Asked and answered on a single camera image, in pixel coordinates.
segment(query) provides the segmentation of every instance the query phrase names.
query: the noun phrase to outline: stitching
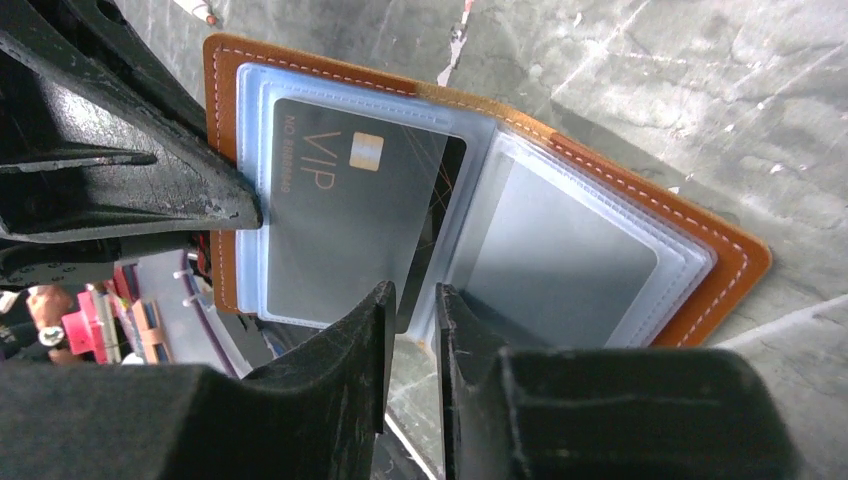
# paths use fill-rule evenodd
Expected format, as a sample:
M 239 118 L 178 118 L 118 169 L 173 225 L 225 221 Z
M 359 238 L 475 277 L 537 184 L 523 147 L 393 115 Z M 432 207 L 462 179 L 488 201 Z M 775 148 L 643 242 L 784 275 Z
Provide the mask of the stitching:
M 392 92 L 392 93 L 399 93 L 399 94 L 410 96 L 410 97 L 416 97 L 417 96 L 417 94 L 415 92 L 408 92 L 408 91 L 405 91 L 405 90 L 391 88 L 391 87 L 387 87 L 387 86 L 384 86 L 384 85 L 375 84 L 373 82 L 360 80 L 360 79 L 357 79 L 357 78 L 338 75 L 338 74 L 335 74 L 335 73 L 332 73 L 332 72 L 328 72 L 326 70 L 312 68 L 312 67 L 308 67 L 308 66 L 305 66 L 305 65 L 298 65 L 296 63 L 287 62 L 285 60 L 280 60 L 280 59 L 276 59 L 276 58 L 272 58 L 272 57 L 266 57 L 264 55 L 257 55 L 257 54 L 253 54 L 253 53 L 250 53 L 250 52 L 245 52 L 243 50 L 224 48 L 223 44 L 218 45 L 218 47 L 215 49 L 215 52 L 213 52 L 213 54 L 212 54 L 212 70 L 213 70 L 214 91 L 215 91 L 215 95 L 214 95 L 215 96 L 215 139 L 216 139 L 216 142 L 217 142 L 218 150 L 220 150 L 220 148 L 221 148 L 221 128 L 220 128 L 221 119 L 220 119 L 220 111 L 219 111 L 219 106 L 218 106 L 218 54 L 222 51 L 226 52 L 226 53 L 235 53 L 235 54 L 242 55 L 242 56 L 249 57 L 249 58 L 255 58 L 257 60 L 265 60 L 265 61 L 268 61 L 268 62 L 277 63 L 277 64 L 280 64 L 280 65 L 287 66 L 289 68 L 295 68 L 295 69 L 298 69 L 298 70 L 307 71 L 307 72 L 315 73 L 315 74 L 318 74 L 318 75 L 323 75 L 323 76 L 326 76 L 328 78 L 332 78 L 332 79 L 335 79 L 335 80 L 342 80 L 342 81 L 345 81 L 347 83 L 367 85 L 367 86 L 370 86 L 370 87 L 376 87 L 376 88 L 381 89 L 381 90 L 385 90 L 385 91 Z M 528 127 L 527 125 L 524 125 L 520 122 L 516 122 L 516 121 L 514 121 L 510 118 L 504 117 L 503 115 L 499 115 L 498 113 L 496 113 L 492 110 L 486 110 L 484 108 L 475 107 L 473 105 L 468 105 L 468 104 L 463 103 L 463 102 L 458 102 L 458 101 L 455 101 L 455 100 L 450 100 L 450 99 L 442 98 L 442 97 L 438 97 L 438 96 L 434 96 L 432 98 L 434 100 L 437 100 L 437 101 L 442 102 L 442 103 L 446 103 L 446 104 L 449 104 L 449 105 L 456 105 L 456 106 L 461 107 L 461 108 L 466 109 L 466 110 L 473 110 L 473 111 L 476 111 L 476 112 L 479 112 L 479 113 L 483 113 L 483 114 L 486 114 L 486 115 L 489 115 L 489 116 L 496 117 L 496 118 L 498 118 L 498 119 L 500 119 L 500 120 L 502 120 L 502 121 L 504 121 L 508 124 L 511 124 L 511 125 L 513 125 L 517 128 L 524 130 L 525 132 L 536 137 L 538 140 L 545 142 L 550 147 L 552 147 L 552 148 L 556 149 L 557 151 L 559 151 L 560 153 L 564 154 L 568 158 L 573 159 L 573 160 L 579 162 L 582 165 L 585 165 L 587 168 L 595 170 L 596 172 L 598 172 L 599 174 L 605 176 L 606 178 L 608 178 L 610 180 L 614 180 L 616 183 L 624 186 L 627 190 L 633 191 L 641 197 L 645 197 L 653 205 L 656 205 L 656 206 L 662 208 L 663 210 L 665 210 L 665 211 L 667 211 L 667 212 L 669 212 L 669 213 L 671 213 L 671 214 L 673 214 L 673 215 L 675 215 L 675 216 L 677 216 L 681 219 L 684 219 L 685 221 L 692 223 L 695 226 L 700 227 L 705 232 L 712 233 L 716 238 L 721 239 L 723 242 L 727 243 L 728 245 L 733 247 L 734 250 L 736 250 L 737 252 L 740 253 L 740 255 L 742 257 L 742 265 L 739 267 L 739 270 L 737 270 L 736 274 L 733 275 L 733 278 L 730 280 L 730 283 L 728 283 L 727 286 L 724 287 L 724 289 L 721 292 L 719 292 L 718 296 L 713 299 L 712 303 L 710 303 L 710 306 L 707 307 L 706 310 L 704 310 L 704 313 L 702 313 L 701 316 L 699 316 L 698 319 L 695 320 L 695 323 L 693 323 L 692 326 L 689 328 L 689 331 L 687 331 L 686 334 L 683 335 L 683 338 L 681 338 L 680 341 L 677 342 L 676 346 L 680 347 L 680 346 L 683 346 L 684 343 L 686 343 L 686 341 L 695 333 L 695 331 L 698 329 L 698 327 L 701 326 L 704 319 L 715 309 L 716 306 L 718 306 L 719 303 L 721 303 L 721 301 L 724 299 L 724 297 L 727 296 L 727 293 L 730 290 L 732 290 L 733 287 L 735 287 L 737 283 L 739 283 L 739 279 L 742 278 L 743 273 L 745 272 L 745 270 L 748 269 L 749 260 L 750 260 L 750 258 L 748 257 L 748 253 L 745 251 L 744 248 L 742 248 L 741 245 L 739 245 L 736 242 L 731 241 L 729 238 L 727 238 L 726 235 L 720 233 L 716 229 L 710 229 L 706 225 L 701 225 L 700 223 L 698 223 L 697 220 L 695 220 L 691 217 L 688 217 L 688 216 L 684 215 L 683 213 L 678 212 L 677 210 L 674 210 L 673 208 L 669 207 L 666 204 L 660 203 L 659 201 L 657 201 L 656 199 L 651 197 L 650 194 L 643 192 L 642 190 L 639 190 L 637 187 L 629 185 L 625 180 L 623 180 L 621 178 L 615 177 L 612 174 L 605 172 L 599 166 L 593 164 L 591 161 L 586 160 L 586 159 L 580 157 L 579 155 L 574 154 L 574 152 L 572 152 L 572 151 L 570 151 L 566 148 L 563 148 L 561 145 L 557 144 L 553 140 L 551 140 L 549 138 L 545 138 L 544 135 L 542 135 L 540 132 L 534 130 L 533 128 Z M 223 272 L 223 270 L 224 270 L 224 259 L 223 259 L 223 254 L 222 254 L 223 251 L 222 251 L 222 245 L 221 245 L 220 239 L 218 240 L 218 253 L 219 253 L 219 255 L 218 255 L 219 269 L 218 270 L 219 270 L 220 279 L 221 279 L 222 302 L 224 303 L 224 305 L 226 305 L 229 308 L 235 308 L 235 307 L 232 307 L 231 305 L 229 305 L 226 301 L 226 295 L 225 295 L 226 290 L 225 290 L 224 272 Z

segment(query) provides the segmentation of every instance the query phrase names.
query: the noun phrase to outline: red object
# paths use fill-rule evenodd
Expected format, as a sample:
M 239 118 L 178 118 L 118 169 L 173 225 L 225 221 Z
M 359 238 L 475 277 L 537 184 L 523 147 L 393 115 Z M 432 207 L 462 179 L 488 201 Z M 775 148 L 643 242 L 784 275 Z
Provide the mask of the red object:
M 97 363 L 109 363 L 100 322 L 97 319 L 97 309 L 94 308 L 94 303 L 91 301 L 91 293 L 80 293 L 77 295 L 77 301 L 80 310 L 62 317 L 62 325 L 65 327 L 65 335 L 68 337 L 71 353 L 82 355 L 92 352 Z

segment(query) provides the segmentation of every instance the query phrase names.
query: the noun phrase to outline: leather trim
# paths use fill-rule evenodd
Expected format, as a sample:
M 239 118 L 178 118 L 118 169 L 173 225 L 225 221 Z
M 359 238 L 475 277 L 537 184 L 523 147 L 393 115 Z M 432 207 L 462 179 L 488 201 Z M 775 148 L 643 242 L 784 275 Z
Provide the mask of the leather trim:
M 710 245 L 718 255 L 712 272 L 689 297 L 654 345 L 691 346 L 702 343 L 771 266 L 771 253 L 759 239 L 723 219 L 611 162 L 551 127 L 490 99 L 356 67 L 304 52 L 227 34 L 204 43 L 209 143 L 225 157 L 237 158 L 235 139 L 235 77 L 243 63 L 262 63 L 397 95 L 414 96 L 497 118 L 530 141 L 560 154 L 569 163 L 646 209 Z M 235 234 L 212 232 L 215 302 L 219 309 L 239 313 L 235 290 Z

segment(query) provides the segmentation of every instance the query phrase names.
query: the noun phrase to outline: credit card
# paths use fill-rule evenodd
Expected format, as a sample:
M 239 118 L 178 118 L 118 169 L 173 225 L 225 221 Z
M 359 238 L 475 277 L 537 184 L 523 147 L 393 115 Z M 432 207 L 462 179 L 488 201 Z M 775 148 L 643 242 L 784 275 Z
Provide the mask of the credit card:
M 414 305 L 464 142 L 289 98 L 273 109 L 267 312 L 332 322 L 382 280 Z

